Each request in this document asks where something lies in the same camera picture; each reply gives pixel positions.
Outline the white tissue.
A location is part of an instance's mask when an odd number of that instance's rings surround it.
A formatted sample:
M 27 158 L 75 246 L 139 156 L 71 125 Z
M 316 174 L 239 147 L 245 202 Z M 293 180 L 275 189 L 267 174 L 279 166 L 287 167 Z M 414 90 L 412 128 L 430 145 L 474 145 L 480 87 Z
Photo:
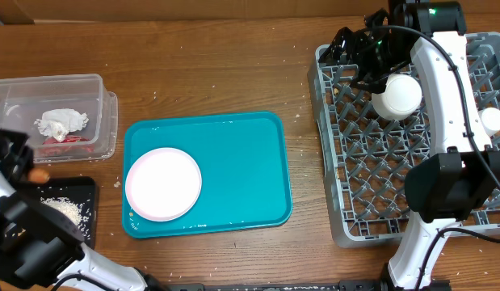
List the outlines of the white tissue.
M 70 133 L 84 129 L 89 121 L 86 113 L 70 108 L 53 109 L 42 114 L 34 122 L 41 135 L 52 137 L 58 142 L 65 140 Z

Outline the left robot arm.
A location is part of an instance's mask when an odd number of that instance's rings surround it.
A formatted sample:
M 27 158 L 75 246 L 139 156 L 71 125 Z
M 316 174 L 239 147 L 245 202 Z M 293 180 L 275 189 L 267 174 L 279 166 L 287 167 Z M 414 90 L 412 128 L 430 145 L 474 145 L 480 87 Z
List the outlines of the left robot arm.
M 25 133 L 0 129 L 0 282 L 20 289 L 164 290 L 154 276 L 89 248 L 66 215 L 32 197 L 33 151 Z

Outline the large white plate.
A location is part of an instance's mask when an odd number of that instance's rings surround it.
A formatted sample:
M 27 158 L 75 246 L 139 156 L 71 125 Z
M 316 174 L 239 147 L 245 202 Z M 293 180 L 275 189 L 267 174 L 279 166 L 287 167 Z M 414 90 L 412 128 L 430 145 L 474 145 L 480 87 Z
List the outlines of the large white plate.
M 124 181 L 128 204 L 149 221 L 172 221 L 195 205 L 202 175 L 195 159 L 182 150 L 159 148 L 140 156 Z

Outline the white saucer bowl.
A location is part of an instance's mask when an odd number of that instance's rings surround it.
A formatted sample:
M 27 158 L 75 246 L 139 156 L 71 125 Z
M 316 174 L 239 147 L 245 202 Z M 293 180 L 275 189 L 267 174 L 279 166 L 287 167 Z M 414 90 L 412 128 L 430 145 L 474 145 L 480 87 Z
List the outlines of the white saucer bowl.
M 372 93 L 372 106 L 386 120 L 404 120 L 422 102 L 422 89 L 415 78 L 404 74 L 389 75 L 383 93 Z

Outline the orange carrot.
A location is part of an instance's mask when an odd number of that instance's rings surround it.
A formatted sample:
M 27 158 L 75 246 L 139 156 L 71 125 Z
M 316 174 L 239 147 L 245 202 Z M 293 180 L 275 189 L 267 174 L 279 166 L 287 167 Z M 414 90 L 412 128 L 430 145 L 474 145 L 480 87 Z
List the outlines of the orange carrot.
M 44 169 L 34 168 L 29 171 L 27 180 L 32 183 L 47 183 L 50 180 L 50 175 Z

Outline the rice and peanut scraps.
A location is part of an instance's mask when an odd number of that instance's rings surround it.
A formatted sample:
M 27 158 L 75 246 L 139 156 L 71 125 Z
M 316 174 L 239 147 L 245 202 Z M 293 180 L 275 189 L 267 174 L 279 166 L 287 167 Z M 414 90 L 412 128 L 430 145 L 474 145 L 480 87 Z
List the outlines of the rice and peanut scraps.
M 75 203 L 67 197 L 41 198 L 40 202 L 66 215 L 84 233 L 86 238 L 90 236 L 90 231 L 86 226 L 90 220 L 90 210 L 86 209 L 85 213 L 82 213 L 83 203 Z

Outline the small white cup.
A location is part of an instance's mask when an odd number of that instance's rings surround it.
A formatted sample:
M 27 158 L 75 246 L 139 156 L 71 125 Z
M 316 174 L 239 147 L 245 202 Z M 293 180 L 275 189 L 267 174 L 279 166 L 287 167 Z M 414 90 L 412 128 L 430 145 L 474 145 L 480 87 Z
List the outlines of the small white cup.
M 481 124 L 489 137 L 500 131 L 500 110 L 497 108 L 485 108 L 478 112 Z

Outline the red foil snack wrapper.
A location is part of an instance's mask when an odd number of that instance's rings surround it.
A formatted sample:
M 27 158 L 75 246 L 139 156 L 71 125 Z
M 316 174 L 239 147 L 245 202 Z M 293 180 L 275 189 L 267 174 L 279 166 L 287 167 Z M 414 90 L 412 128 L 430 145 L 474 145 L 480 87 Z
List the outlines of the red foil snack wrapper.
M 44 147 L 39 150 L 39 155 L 48 157 L 92 153 L 95 147 L 89 144 L 89 141 L 89 139 L 77 135 L 67 135 L 63 141 L 58 141 L 54 137 L 48 137 L 43 142 Z

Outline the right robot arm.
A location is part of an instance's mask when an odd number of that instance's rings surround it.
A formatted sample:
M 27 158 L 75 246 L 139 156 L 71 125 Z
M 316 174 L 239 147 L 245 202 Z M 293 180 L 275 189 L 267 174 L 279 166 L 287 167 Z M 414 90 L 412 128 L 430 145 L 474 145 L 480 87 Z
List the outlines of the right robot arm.
M 309 69 L 334 241 L 396 240 L 375 280 L 340 290 L 448 290 L 432 269 L 452 235 L 486 238 L 500 207 L 500 41 L 458 2 L 391 1 L 341 28 Z

